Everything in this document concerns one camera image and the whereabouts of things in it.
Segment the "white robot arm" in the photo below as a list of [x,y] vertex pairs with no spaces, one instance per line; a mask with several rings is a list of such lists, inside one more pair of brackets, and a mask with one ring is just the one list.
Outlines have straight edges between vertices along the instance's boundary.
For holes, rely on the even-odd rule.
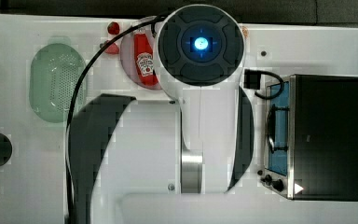
[[157,127],[128,143],[119,138],[139,98],[102,94],[68,115],[65,224],[123,224],[130,193],[225,193],[246,167],[236,161],[253,129],[240,86],[245,37],[224,10],[189,5],[147,22],[156,30],[153,68],[178,120],[174,144]]

